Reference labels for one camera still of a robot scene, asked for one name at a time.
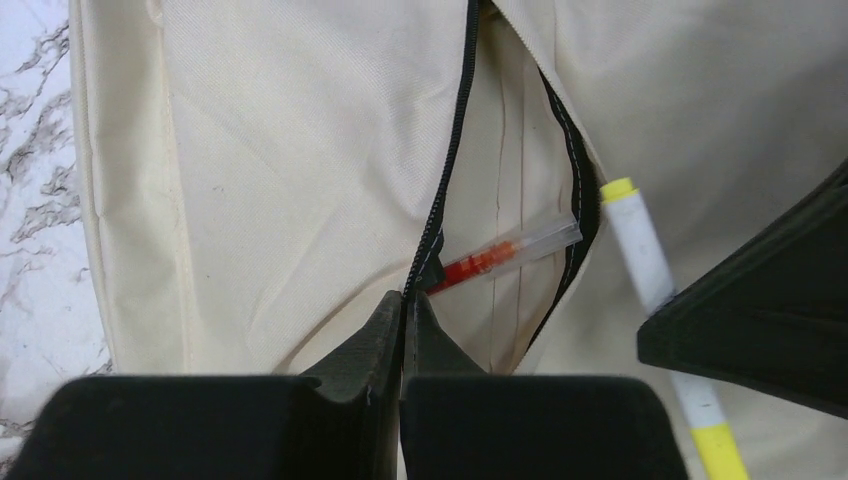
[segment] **marble surface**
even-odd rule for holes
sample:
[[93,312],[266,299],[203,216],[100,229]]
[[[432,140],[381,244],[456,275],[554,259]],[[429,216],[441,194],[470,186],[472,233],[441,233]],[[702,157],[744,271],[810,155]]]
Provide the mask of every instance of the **marble surface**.
[[71,101],[67,0],[0,1],[0,477],[56,388],[111,371]]

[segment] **black zipper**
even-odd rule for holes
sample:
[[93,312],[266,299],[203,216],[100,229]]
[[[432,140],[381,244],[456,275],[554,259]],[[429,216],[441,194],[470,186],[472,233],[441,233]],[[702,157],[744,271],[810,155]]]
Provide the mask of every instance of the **black zipper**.
[[409,276],[407,276],[406,284],[403,287],[404,304],[410,298],[409,294],[415,288],[415,284],[420,279],[427,262],[438,254],[437,246],[441,244],[439,238],[445,213],[445,197],[448,193],[453,165],[456,163],[456,155],[459,152],[459,140],[462,137],[465,110],[468,107],[468,97],[471,95],[471,82],[474,80],[474,65],[477,58],[477,29],[480,17],[477,0],[468,1],[466,15],[462,73],[459,77],[459,92],[456,96],[456,110],[453,114],[453,127],[451,128],[447,158],[445,158],[445,168],[442,170],[442,178],[439,180],[439,188],[436,190],[436,198],[433,199],[433,205],[430,207],[427,223],[424,224],[424,233],[421,234],[421,241],[415,251],[412,268],[409,270]]
[[[479,24],[479,6],[477,0],[469,0],[467,23],[465,29],[465,48],[463,53],[462,74],[459,80],[459,92],[456,99],[456,110],[454,112],[453,127],[451,129],[450,144],[448,146],[447,158],[445,159],[445,167],[442,170],[442,177],[439,181],[439,187],[436,190],[436,197],[433,199],[433,205],[430,207],[430,214],[427,217],[427,222],[424,225],[424,232],[421,234],[421,241],[418,244],[418,249],[415,252],[415,257],[412,262],[412,268],[409,271],[409,276],[406,279],[406,284],[403,289],[404,305],[410,298],[410,293],[416,288],[416,284],[421,280],[422,272],[424,272],[427,263],[435,260],[443,237],[441,235],[442,220],[444,218],[445,197],[447,196],[448,184],[450,183],[453,166],[456,162],[456,156],[459,151],[459,141],[462,136],[462,126],[465,120],[465,110],[468,106],[468,98],[471,94],[471,83],[474,79],[474,63],[476,60],[477,48],[477,30]],[[586,146],[583,143],[583,136],[574,124],[574,121],[568,115],[562,101],[557,96],[556,92],[551,88],[547,78],[542,72],[539,72],[542,82],[545,85],[545,91],[548,94],[548,101],[551,105],[551,111],[565,136],[566,150],[568,159],[571,162],[571,172],[573,178],[571,190],[571,210],[577,225],[583,234],[583,240],[566,249],[566,264],[563,270],[562,278],[557,287],[554,301],[548,309],[542,322],[536,327],[530,344],[538,337],[539,332],[547,323],[562,296],[565,294],[568,287],[580,271],[580,267],[586,260],[589,252],[589,247],[595,240],[600,226],[601,219],[601,200],[599,191],[598,176],[595,173],[594,166],[589,159]]]

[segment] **yellow marker end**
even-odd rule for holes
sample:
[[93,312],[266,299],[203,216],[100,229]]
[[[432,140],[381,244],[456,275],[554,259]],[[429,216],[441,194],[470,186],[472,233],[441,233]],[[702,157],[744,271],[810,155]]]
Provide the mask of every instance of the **yellow marker end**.
[[637,193],[639,190],[633,187],[633,182],[629,178],[613,180],[601,187],[601,198],[604,203],[616,202]]
[[713,480],[748,480],[748,471],[726,423],[693,428],[692,439],[701,455],[707,476]]

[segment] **white marker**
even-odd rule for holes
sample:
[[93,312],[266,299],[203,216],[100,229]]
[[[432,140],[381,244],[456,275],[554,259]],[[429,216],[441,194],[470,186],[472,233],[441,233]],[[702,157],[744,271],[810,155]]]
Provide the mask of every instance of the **white marker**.
[[[645,313],[651,315],[675,294],[674,279],[651,216],[629,178],[604,185],[601,196],[630,279]],[[671,371],[671,383],[707,476],[712,480],[747,480],[748,472],[712,383],[676,371]]]

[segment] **beige fabric bag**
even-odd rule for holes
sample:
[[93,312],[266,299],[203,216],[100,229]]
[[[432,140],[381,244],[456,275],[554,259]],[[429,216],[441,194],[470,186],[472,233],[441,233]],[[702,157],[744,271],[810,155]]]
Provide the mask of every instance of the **beige fabric bag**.
[[[402,287],[449,148],[465,1],[71,9],[86,234],[120,371],[298,372]],[[837,0],[483,5],[442,260],[574,207],[575,140],[541,71],[599,180],[634,177],[691,283],[848,152],[846,21]],[[645,379],[702,478],[665,372],[636,361],[644,315],[603,227],[591,250],[544,328],[578,267],[564,255],[435,297],[439,318],[493,372]],[[753,478],[848,478],[845,421],[721,394]]]

